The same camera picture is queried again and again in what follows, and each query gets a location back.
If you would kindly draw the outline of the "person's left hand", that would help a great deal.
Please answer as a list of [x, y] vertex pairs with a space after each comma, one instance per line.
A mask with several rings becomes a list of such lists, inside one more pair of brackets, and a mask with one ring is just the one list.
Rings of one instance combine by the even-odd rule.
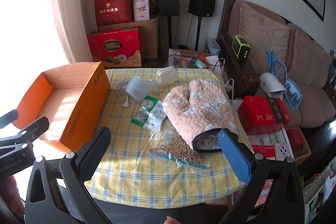
[[14, 176], [9, 176], [1, 180], [1, 195], [9, 210], [17, 217], [22, 217], [25, 207], [19, 195], [17, 182]]

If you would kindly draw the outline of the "person's right hand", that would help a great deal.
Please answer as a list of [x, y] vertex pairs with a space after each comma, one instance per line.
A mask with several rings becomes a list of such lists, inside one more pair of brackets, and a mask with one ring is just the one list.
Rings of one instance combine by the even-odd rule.
[[163, 224], [180, 224], [176, 219], [167, 216]]

